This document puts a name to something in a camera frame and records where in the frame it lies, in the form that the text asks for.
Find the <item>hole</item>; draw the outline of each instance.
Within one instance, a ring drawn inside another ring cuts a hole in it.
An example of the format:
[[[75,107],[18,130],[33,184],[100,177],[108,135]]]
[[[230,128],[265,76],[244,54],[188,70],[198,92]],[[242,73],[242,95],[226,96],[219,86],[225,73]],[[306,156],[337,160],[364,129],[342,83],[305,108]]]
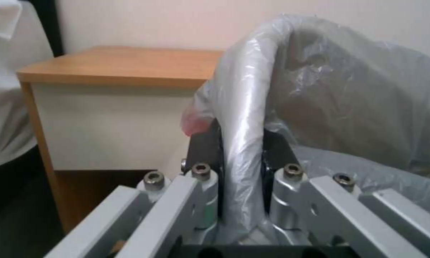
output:
[[[316,204],[310,204],[310,211],[313,215],[318,216],[318,209]]]
[[[344,240],[344,238],[342,238],[342,236],[340,235],[335,235],[333,239],[331,239],[332,246],[345,245],[345,244],[346,244],[346,240]]]
[[[223,254],[216,248],[204,248],[198,254],[198,258],[223,258]]]
[[[289,164],[288,169],[292,170],[292,171],[299,171],[299,167],[297,165],[294,165],[294,164]]]
[[[149,174],[148,175],[148,178],[149,179],[157,179],[157,178],[159,178],[159,174],[158,173],[151,173],[151,174]]]
[[[301,258],[326,258],[326,254],[317,248],[306,248],[302,251]]]
[[[350,182],[350,177],[346,175],[338,175],[338,178],[342,181],[345,181],[346,183]]]
[[[138,222],[141,222],[143,219],[143,213],[141,211],[138,212]]]
[[[205,169],[206,169],[206,167],[205,167],[205,165],[204,165],[204,164],[197,165],[195,168],[196,168],[197,170],[205,170]]]

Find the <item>wooden cabinet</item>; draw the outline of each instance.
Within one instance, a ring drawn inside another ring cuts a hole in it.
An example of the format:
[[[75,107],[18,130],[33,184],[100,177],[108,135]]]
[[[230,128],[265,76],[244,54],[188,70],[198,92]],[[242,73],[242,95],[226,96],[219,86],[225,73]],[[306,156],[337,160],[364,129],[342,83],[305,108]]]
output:
[[[66,232],[187,140],[181,113],[221,54],[104,46],[18,71]]]

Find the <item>cylindrical metal joint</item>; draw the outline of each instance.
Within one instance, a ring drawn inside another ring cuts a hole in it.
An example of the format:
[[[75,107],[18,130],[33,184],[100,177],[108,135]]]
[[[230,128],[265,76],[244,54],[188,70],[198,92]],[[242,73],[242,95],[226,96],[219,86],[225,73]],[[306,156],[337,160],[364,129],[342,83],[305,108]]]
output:
[[[210,179],[210,165],[207,163],[197,163],[191,168],[192,177],[199,181],[207,181]]]
[[[276,227],[283,230],[303,229],[303,223],[295,211],[301,182],[306,179],[306,174],[297,164],[287,164],[275,172],[269,218]]]
[[[205,206],[196,228],[211,228],[218,221],[218,174],[208,164],[198,163],[185,176],[196,178],[202,185]]]
[[[283,175],[285,178],[299,181],[303,173],[302,168],[298,164],[288,163],[283,167]]]
[[[164,175],[159,171],[148,172],[143,178],[145,189],[148,191],[159,191],[164,188]]]
[[[355,186],[355,180],[344,173],[336,173],[333,175],[333,180],[348,192],[352,192]]]

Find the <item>cabinet top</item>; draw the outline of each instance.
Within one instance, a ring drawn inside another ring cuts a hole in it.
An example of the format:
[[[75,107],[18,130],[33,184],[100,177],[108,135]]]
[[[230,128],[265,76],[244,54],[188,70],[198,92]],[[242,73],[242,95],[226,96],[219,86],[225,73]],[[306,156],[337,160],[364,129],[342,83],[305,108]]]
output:
[[[222,51],[99,46],[18,70],[23,83],[198,88]]]

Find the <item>gray metal bar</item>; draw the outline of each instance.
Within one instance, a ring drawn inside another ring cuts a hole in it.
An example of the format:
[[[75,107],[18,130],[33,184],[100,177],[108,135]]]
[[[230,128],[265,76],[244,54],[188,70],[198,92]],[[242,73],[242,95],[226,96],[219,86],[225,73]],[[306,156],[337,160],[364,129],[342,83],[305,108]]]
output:
[[[322,243],[342,240],[361,257],[425,257],[328,176],[300,188],[298,215]]]
[[[362,195],[359,200],[430,257],[429,213],[393,189]]]
[[[106,257],[118,240],[127,239],[150,208],[146,193],[118,186],[46,257]]]
[[[177,176],[116,257],[166,257],[176,241],[189,239],[203,201],[196,179]]]

